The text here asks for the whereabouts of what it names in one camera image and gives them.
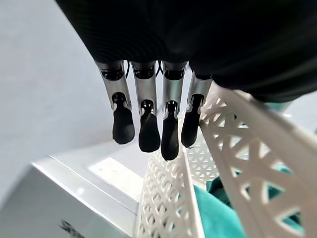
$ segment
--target teal cloth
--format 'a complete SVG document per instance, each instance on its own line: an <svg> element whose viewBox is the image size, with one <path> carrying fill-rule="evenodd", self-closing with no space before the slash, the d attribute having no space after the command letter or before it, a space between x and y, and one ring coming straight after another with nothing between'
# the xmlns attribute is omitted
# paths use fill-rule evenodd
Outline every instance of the teal cloth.
<svg viewBox="0 0 317 238"><path fill-rule="evenodd" d="M194 186L205 238L245 238L236 212L215 196Z"/></svg>
<svg viewBox="0 0 317 238"><path fill-rule="evenodd" d="M286 167L279 171L291 173ZM205 238L245 238L245 234L236 212L231 208L230 200L219 177L207 182L207 191L194 186L198 209L201 215ZM274 198L281 193L276 188L269 188L269 197ZM295 214L283 220L295 230L303 233L300 215Z"/></svg>

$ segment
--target floor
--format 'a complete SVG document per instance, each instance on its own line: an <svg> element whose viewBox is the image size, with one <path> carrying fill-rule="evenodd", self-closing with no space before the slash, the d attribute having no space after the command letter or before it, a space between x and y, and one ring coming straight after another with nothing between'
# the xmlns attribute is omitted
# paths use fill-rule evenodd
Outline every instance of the floor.
<svg viewBox="0 0 317 238"><path fill-rule="evenodd" d="M0 61L1 202L31 161L111 140L112 112L91 56L53 0L0 1ZM132 74L128 85L138 131ZM315 102L317 93L295 101L292 120L315 130Z"/></svg>

